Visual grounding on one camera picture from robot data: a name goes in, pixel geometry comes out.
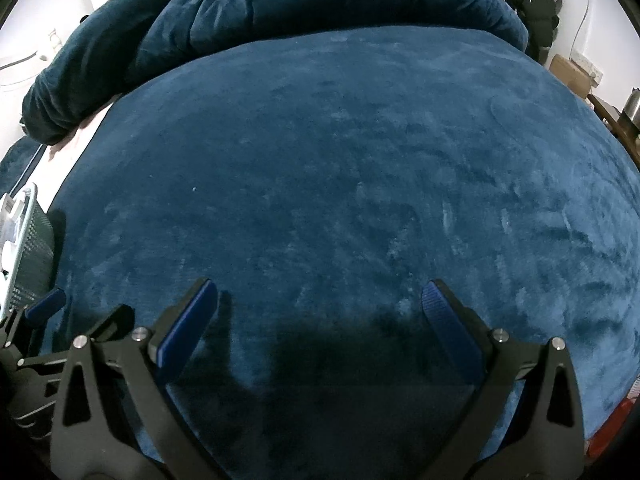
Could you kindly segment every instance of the blue gripper pad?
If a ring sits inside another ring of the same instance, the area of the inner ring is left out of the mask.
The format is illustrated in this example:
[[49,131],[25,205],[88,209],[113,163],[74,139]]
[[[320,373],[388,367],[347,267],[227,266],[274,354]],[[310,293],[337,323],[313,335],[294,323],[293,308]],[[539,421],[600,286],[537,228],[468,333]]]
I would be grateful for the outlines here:
[[204,280],[158,345],[158,384],[167,384],[180,375],[217,308],[218,289],[211,280]]
[[61,288],[54,288],[44,298],[25,310],[24,319],[31,328],[37,328],[44,325],[51,316],[65,305],[65,291]]
[[422,310],[463,379],[468,384],[482,384],[485,376],[482,351],[433,282],[422,289]]

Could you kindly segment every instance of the cable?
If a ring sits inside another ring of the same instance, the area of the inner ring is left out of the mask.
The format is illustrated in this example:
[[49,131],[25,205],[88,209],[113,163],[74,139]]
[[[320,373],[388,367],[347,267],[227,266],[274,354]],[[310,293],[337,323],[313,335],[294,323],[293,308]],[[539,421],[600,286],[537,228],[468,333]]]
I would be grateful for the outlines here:
[[590,1],[591,0],[587,0],[587,8],[584,9],[584,16],[582,17],[582,21],[580,22],[580,26],[578,27],[578,30],[575,32],[574,42],[571,44],[571,50],[569,51],[569,59],[571,59],[571,56],[574,53],[575,42],[578,40],[578,34],[580,34],[580,30],[582,29],[582,26],[584,25],[584,21],[587,19],[587,14],[589,13],[589,2]]
[[34,163],[34,161],[36,161],[36,158],[38,156],[40,156],[40,158],[42,158],[42,155],[44,154],[44,150],[46,150],[46,149],[47,149],[47,145],[46,144],[41,144],[38,147],[36,152],[31,157],[31,160],[27,164],[27,167],[24,168],[24,171],[22,172],[20,178],[16,181],[15,185],[12,187],[11,191],[9,192],[9,196],[10,197],[14,196],[15,192],[18,190],[18,186],[20,186],[20,183],[24,179],[24,176],[27,174],[27,172],[29,172],[31,170],[30,174],[33,173],[33,163]]
[[31,52],[30,54],[21,54],[20,56],[11,56],[2,58],[2,65],[0,66],[0,70],[4,70],[5,68],[9,68],[10,66],[17,65],[18,63],[22,63],[23,61],[27,61],[32,57],[35,57],[38,51]]

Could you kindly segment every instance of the red object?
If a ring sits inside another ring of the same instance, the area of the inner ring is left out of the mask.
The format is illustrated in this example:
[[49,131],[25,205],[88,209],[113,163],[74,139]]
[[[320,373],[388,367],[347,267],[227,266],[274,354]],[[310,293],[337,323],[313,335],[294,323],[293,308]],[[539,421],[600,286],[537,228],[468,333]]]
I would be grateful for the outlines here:
[[635,402],[635,399],[627,399],[625,397],[616,409],[613,410],[613,413],[609,415],[607,421],[596,432],[596,434],[593,435],[587,451],[587,456],[589,458],[595,460],[605,449],[607,449],[607,446],[612,441],[613,437],[615,437],[616,433],[620,428],[622,428],[622,424],[624,424],[624,421],[631,412]]

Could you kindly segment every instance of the blue velvet blanket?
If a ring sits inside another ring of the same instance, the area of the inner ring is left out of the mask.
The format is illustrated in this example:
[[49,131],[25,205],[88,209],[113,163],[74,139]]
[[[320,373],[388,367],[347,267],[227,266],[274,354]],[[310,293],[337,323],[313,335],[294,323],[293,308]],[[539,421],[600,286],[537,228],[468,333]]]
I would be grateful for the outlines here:
[[171,394],[229,475],[410,478],[471,392],[420,309],[440,277],[490,326],[567,339],[593,433],[638,371],[636,168],[501,0],[338,1],[111,0],[79,27],[30,134],[136,88],[49,210],[70,301],[44,349],[209,276]]

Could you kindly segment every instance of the wall socket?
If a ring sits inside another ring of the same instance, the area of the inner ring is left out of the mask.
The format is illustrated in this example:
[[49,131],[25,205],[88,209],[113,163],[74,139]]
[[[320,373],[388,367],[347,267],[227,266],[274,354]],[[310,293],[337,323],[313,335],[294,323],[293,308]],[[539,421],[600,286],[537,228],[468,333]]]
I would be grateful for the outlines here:
[[598,70],[597,67],[584,56],[584,54],[578,52],[577,50],[572,51],[571,61],[573,61],[577,66],[583,69],[589,75],[589,77],[593,79],[596,85],[599,85],[602,82],[602,72]]

